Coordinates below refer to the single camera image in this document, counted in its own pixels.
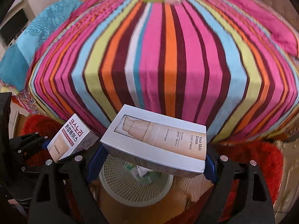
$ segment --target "red rug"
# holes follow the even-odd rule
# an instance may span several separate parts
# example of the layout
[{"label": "red rug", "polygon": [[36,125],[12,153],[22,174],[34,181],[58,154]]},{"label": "red rug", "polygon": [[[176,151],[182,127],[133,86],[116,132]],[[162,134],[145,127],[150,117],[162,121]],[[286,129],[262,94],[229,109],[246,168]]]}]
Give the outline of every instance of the red rug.
[{"label": "red rug", "polygon": [[[47,136],[49,139],[53,138],[60,130],[62,125],[57,121],[46,117],[44,115],[32,115],[24,124],[21,134],[26,135],[38,132],[40,136]],[[42,150],[38,154],[31,157],[27,164],[29,166],[43,166],[47,159],[51,159],[51,155],[47,150]]]},{"label": "red rug", "polygon": [[[272,203],[274,204],[278,196],[283,173],[283,155],[275,146],[267,142],[257,141],[234,146],[218,146],[216,149],[220,155],[226,155],[236,162],[248,163],[250,160],[255,160],[263,172]],[[234,180],[222,218],[219,221],[230,217],[237,186],[238,180]],[[194,206],[171,219],[167,224],[193,224],[204,207],[211,191],[212,188],[204,193]]]}]

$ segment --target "picture of cosmetic bottle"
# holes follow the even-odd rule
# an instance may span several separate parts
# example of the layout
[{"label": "picture of cosmetic bottle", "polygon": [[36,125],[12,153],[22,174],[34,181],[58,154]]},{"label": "picture of cosmetic bottle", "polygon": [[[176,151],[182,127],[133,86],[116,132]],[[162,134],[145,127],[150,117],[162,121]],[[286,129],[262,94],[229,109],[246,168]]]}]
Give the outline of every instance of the picture of cosmetic bottle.
[{"label": "picture of cosmetic bottle", "polygon": [[124,115],[115,132],[135,138],[149,145],[205,160],[206,134],[168,125],[149,122]]},{"label": "picture of cosmetic bottle", "polygon": [[62,135],[58,135],[53,145],[49,148],[49,153],[53,160],[57,162],[64,153],[68,151],[68,144],[64,141]]}]

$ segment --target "white box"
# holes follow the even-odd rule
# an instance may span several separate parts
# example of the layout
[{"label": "white box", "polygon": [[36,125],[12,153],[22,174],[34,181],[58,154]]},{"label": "white box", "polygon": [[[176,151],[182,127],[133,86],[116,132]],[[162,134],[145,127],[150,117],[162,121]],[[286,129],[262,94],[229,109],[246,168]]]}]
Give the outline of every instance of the white box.
[{"label": "white box", "polygon": [[94,134],[81,120],[74,114],[54,136],[47,146],[53,160],[65,158],[75,152],[90,148],[97,140]]},{"label": "white box", "polygon": [[124,105],[101,138],[110,155],[155,171],[202,174],[206,127]]}]

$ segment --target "colorful striped blanket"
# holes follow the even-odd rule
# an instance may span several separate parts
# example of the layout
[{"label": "colorful striped blanket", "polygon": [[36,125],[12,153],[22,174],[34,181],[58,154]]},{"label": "colorful striped blanket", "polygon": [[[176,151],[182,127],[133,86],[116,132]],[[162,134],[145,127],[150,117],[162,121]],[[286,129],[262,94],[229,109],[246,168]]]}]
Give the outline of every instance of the colorful striped blanket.
[{"label": "colorful striped blanket", "polygon": [[256,0],[85,0],[43,41],[18,102],[101,136],[124,104],[275,137],[298,118],[298,33]]}]

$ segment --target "silver screw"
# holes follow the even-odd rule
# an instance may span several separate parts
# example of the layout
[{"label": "silver screw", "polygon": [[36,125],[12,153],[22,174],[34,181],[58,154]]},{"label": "silver screw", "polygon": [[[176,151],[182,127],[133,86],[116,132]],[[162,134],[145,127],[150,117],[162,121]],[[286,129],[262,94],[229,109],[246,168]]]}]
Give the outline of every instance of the silver screw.
[{"label": "silver screw", "polygon": [[228,157],[225,156],[225,155],[222,155],[222,156],[220,157],[220,159],[221,159],[222,161],[227,161],[227,160],[228,160]]},{"label": "silver screw", "polygon": [[83,157],[81,155],[75,156],[75,161],[81,161]]},{"label": "silver screw", "polygon": [[256,165],[257,165],[256,161],[254,161],[254,160],[251,160],[251,161],[250,161],[250,164],[251,164],[252,166],[256,166]]},{"label": "silver screw", "polygon": [[52,161],[51,159],[48,159],[48,160],[46,161],[46,165],[49,166],[49,165],[52,164],[52,162],[53,162],[53,161]]}]

